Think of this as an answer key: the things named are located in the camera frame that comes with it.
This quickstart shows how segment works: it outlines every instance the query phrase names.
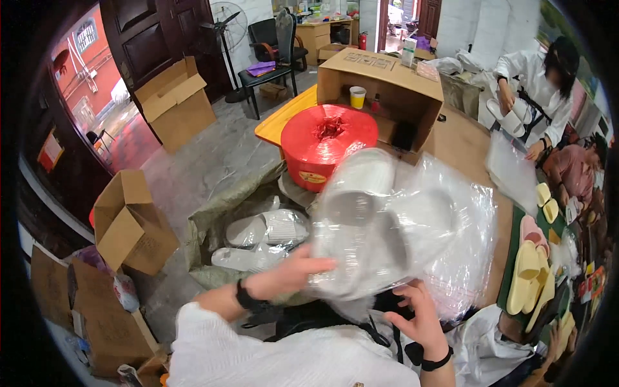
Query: black hair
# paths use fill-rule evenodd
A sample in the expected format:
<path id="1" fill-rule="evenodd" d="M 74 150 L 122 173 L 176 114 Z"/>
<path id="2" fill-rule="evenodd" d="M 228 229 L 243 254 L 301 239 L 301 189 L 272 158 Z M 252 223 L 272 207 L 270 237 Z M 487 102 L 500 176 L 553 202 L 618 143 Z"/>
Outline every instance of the black hair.
<path id="1" fill-rule="evenodd" d="M 561 87 L 559 88 L 561 99 L 569 98 L 579 64 L 580 55 L 569 38 L 558 37 L 548 48 L 546 58 L 543 60 L 545 75 L 548 76 L 550 69 L 555 69 L 561 74 Z"/>
<path id="2" fill-rule="evenodd" d="M 605 168 L 606 153 L 608 152 L 608 144 L 606 143 L 606 139 L 602 137 L 599 133 L 595 133 L 593 135 L 592 145 L 595 145 L 595 152 L 600 157 L 600 163 L 602 164 L 602 168 Z"/>

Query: red twine spool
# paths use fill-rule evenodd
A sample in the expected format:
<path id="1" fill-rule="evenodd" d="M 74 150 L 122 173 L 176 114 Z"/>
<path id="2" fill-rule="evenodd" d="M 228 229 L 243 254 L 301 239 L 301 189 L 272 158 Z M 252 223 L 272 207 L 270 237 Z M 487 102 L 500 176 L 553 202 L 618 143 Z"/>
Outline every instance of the red twine spool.
<path id="1" fill-rule="evenodd" d="M 303 110 L 282 131 L 282 149 L 292 180 L 320 192 L 346 156 L 376 146 L 378 125 L 371 115 L 346 106 L 319 105 Z"/>

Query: drawer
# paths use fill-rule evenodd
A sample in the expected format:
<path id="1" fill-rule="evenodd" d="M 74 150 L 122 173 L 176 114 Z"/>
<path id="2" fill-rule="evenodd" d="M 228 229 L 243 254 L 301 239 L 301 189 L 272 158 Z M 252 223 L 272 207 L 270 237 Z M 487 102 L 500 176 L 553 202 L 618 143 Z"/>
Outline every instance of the drawer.
<path id="1" fill-rule="evenodd" d="M 315 42 L 316 42 L 316 56 L 318 56 L 318 51 L 320 51 L 322 47 L 325 47 L 326 45 L 331 44 L 331 36 L 327 34 L 327 35 L 322 35 L 320 37 L 316 37 Z"/>
<path id="2" fill-rule="evenodd" d="M 314 27 L 314 36 L 319 37 L 321 35 L 331 34 L 331 24 L 319 24 Z"/>

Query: hand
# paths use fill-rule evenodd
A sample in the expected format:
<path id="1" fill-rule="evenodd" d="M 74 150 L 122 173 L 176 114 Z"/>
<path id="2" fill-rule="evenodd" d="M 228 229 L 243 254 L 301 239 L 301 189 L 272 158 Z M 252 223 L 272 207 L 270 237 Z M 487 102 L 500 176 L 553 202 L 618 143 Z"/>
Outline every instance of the hand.
<path id="1" fill-rule="evenodd" d="M 554 325 L 550 331 L 550 343 L 548 345 L 548 352 L 546 353 L 546 365 L 550 365 L 555 361 L 556 353 L 559 351 L 559 342 L 561 341 L 561 328 L 559 323 Z"/>
<path id="2" fill-rule="evenodd" d="M 565 186 L 563 184 L 559 185 L 559 202 L 561 202 L 561 205 L 563 207 L 568 205 L 569 202 L 569 194 L 568 194 L 568 190 L 565 189 Z"/>
<path id="3" fill-rule="evenodd" d="M 441 329 L 441 323 L 436 317 L 434 301 L 423 281 L 415 279 L 407 285 L 395 288 L 393 294 L 406 297 L 398 303 L 398 306 L 412 306 L 415 318 L 408 321 L 392 311 L 386 312 L 384 318 L 422 345 L 425 360 L 439 362 L 444 359 L 449 352 L 449 346 Z"/>
<path id="4" fill-rule="evenodd" d="M 574 352 L 576 350 L 576 338 L 578 337 L 578 329 L 572 328 L 572 332 L 568 338 L 568 352 Z"/>
<path id="5" fill-rule="evenodd" d="M 499 92 L 497 97 L 499 98 L 499 104 L 501 105 L 501 113 L 506 115 L 514 107 L 516 98 L 509 88 L 509 84 L 506 79 L 501 78 L 499 80 Z"/>
<path id="6" fill-rule="evenodd" d="M 527 160 L 535 161 L 540 157 L 540 153 L 543 151 L 543 141 L 539 140 L 529 148 L 529 153 L 524 157 Z"/>
<path id="7" fill-rule="evenodd" d="M 310 245 L 297 248 L 275 269 L 249 276 L 244 286 L 252 298 L 271 300 L 274 297 L 305 288 L 310 274 L 335 269 L 331 258 L 310 258 Z"/>

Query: yellow cup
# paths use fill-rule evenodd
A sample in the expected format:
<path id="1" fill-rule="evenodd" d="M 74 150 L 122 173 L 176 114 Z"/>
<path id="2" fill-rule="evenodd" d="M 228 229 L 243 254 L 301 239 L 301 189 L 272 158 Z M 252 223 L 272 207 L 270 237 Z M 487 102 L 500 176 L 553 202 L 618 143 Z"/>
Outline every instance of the yellow cup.
<path id="1" fill-rule="evenodd" d="M 350 105 L 355 109 L 363 108 L 363 101 L 365 100 L 366 90 L 360 86 L 353 86 L 350 88 Z"/>

